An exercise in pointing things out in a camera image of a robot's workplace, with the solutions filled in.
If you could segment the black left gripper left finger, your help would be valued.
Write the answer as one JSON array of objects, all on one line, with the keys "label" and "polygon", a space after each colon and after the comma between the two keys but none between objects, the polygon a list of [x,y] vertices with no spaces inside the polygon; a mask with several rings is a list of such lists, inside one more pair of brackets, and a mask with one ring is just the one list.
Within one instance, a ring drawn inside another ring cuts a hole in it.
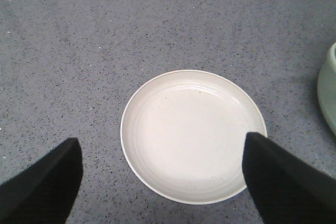
[{"label": "black left gripper left finger", "polygon": [[68,138],[1,185],[1,223],[65,223],[81,180],[81,147]]}]

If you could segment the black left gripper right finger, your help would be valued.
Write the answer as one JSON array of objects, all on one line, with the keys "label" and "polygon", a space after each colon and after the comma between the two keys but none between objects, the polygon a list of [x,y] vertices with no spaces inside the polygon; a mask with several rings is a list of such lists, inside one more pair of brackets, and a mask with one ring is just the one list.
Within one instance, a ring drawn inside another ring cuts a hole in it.
[{"label": "black left gripper right finger", "polygon": [[263,223],[335,223],[335,179],[256,132],[242,169]]}]

